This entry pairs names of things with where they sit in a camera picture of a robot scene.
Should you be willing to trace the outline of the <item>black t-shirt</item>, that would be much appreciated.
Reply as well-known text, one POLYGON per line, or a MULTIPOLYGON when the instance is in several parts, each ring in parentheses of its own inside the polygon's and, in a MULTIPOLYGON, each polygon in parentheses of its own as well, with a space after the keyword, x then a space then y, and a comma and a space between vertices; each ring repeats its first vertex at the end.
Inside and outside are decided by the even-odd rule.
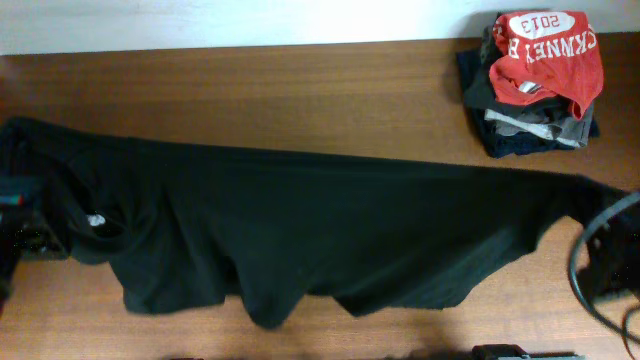
POLYGON ((1 185, 40 185, 65 255, 106 263, 127 310, 236 295, 280 326, 307 295, 354 316, 459 305, 569 216, 619 189, 579 175, 99 136, 28 119, 1 129, 1 185))

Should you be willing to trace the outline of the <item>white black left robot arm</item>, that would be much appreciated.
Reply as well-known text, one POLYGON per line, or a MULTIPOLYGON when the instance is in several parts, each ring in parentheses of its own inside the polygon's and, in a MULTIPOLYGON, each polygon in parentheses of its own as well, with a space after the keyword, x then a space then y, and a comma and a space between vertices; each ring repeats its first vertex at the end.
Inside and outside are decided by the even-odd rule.
POLYGON ((34 177, 1 177, 1 310, 13 293, 21 260, 61 260, 69 245, 59 237, 61 212, 48 184, 34 177))

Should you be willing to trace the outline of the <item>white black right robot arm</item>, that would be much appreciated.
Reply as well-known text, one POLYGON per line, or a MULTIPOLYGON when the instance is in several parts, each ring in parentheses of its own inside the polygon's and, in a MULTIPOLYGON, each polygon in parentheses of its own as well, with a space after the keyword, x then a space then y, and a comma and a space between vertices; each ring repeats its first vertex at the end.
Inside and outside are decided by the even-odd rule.
POLYGON ((577 271, 588 303, 639 297, 639 193, 598 214, 585 229, 588 263, 577 271))

